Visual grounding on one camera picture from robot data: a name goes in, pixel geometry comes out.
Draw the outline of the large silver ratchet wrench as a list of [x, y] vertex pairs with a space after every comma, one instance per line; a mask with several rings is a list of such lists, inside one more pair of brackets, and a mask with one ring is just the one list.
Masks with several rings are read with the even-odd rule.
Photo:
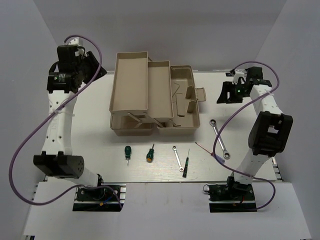
[[[215, 135], [217, 136], [218, 133], [219, 133], [219, 129], [218, 129], [218, 127], [217, 127], [217, 122], [216, 122], [216, 120], [215, 120], [215, 119], [211, 119], [211, 120], [209, 121], [209, 124], [211, 125], [211, 127], [213, 128], [213, 131], [214, 131]], [[231, 155], [230, 155], [230, 153], [227, 151], [227, 149], [226, 149], [226, 147], [225, 147], [225, 144], [224, 144], [221, 136], [218, 137], [218, 140], [217, 140], [217, 141], [218, 141], [218, 143], [219, 143], [219, 145], [220, 145], [220, 147], [221, 147], [221, 149], [222, 149], [223, 158], [224, 158], [225, 160], [229, 160], [230, 157], [231, 157]]]

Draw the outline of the beige plastic toolbox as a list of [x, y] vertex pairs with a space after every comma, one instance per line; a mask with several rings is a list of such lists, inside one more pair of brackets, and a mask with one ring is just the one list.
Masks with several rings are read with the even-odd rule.
[[192, 135], [205, 101], [192, 66], [155, 61], [146, 51], [117, 53], [109, 112], [118, 136], [148, 136], [155, 129], [163, 136]]

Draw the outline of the red blue screwdriver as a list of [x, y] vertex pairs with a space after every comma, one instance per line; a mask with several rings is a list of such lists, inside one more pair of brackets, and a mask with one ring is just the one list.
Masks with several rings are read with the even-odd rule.
[[201, 149], [203, 149], [204, 151], [206, 151], [207, 153], [209, 153], [218, 163], [220, 163], [220, 164], [224, 164], [225, 163], [225, 160], [223, 158], [221, 158], [220, 156], [214, 155], [213, 152], [210, 152], [209, 150], [207, 150], [206, 148], [204, 148], [202, 145], [200, 145], [197, 142], [195, 142], [195, 144], [197, 146], [199, 146]]

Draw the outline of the small silver ratchet wrench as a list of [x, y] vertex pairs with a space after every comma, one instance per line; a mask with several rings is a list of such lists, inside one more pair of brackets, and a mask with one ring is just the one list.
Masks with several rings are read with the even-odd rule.
[[182, 167], [182, 164], [181, 164], [181, 161], [180, 161], [180, 158], [179, 158], [179, 154], [178, 154], [178, 151], [177, 151], [177, 147], [174, 145], [172, 147], [172, 150], [173, 150], [173, 152], [175, 154], [175, 157], [176, 157], [176, 160], [177, 160], [177, 163], [178, 163], [178, 166], [179, 166], [179, 171], [183, 172], [184, 168]]

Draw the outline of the stubby green screwdriver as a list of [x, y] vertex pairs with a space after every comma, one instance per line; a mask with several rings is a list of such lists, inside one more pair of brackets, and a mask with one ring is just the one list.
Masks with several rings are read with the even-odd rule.
[[127, 166], [129, 165], [129, 161], [131, 159], [131, 154], [132, 154], [132, 148], [131, 146], [127, 145], [124, 148], [124, 154], [125, 154], [125, 159], [127, 161]]

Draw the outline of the black green precision screwdriver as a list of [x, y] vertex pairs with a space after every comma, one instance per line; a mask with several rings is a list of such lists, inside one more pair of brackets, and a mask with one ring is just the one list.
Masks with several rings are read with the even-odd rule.
[[187, 157], [186, 157], [186, 160], [185, 160], [184, 169], [183, 169], [183, 174], [182, 174], [183, 178], [187, 177], [188, 165], [189, 165], [189, 154], [190, 154], [190, 151], [188, 150]]

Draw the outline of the green orange screwdriver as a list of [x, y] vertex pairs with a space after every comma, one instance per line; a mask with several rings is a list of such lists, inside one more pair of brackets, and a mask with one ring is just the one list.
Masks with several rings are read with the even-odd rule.
[[154, 159], [154, 152], [155, 152], [154, 146], [155, 146], [155, 144], [152, 145], [152, 147], [149, 149], [149, 151], [148, 151], [148, 153], [146, 155], [146, 161], [148, 163], [151, 163], [153, 161], [153, 159]]

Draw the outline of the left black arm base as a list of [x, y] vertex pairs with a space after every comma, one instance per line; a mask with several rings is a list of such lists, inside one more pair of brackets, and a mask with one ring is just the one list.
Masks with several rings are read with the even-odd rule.
[[77, 188], [73, 212], [120, 212], [125, 203], [125, 183], [104, 183], [100, 189]]

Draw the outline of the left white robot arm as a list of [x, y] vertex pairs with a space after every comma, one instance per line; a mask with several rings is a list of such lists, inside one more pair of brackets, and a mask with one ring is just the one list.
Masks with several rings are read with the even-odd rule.
[[99, 183], [99, 174], [85, 167], [84, 158], [73, 154], [71, 130], [81, 85], [107, 72], [99, 68], [92, 52], [77, 43], [58, 46], [57, 56], [58, 61], [48, 71], [46, 88], [51, 118], [41, 154], [33, 157], [33, 164], [49, 177], [89, 186], [90, 196], [99, 200], [105, 196], [106, 187]]

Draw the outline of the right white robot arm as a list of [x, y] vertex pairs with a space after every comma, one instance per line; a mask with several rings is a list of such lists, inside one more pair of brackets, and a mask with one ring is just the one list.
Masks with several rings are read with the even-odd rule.
[[242, 103], [251, 98], [257, 118], [248, 136], [248, 152], [227, 179], [226, 195], [236, 200], [249, 190], [263, 164], [284, 151], [293, 117], [284, 114], [272, 94], [272, 83], [263, 78], [262, 67], [231, 70], [232, 81], [222, 84], [218, 104]]

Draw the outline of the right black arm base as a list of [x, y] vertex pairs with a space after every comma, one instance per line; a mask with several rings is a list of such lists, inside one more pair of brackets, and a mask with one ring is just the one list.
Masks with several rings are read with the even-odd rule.
[[248, 190], [231, 190], [226, 184], [205, 184], [203, 192], [209, 196], [210, 213], [256, 212], [257, 205], [252, 185]]

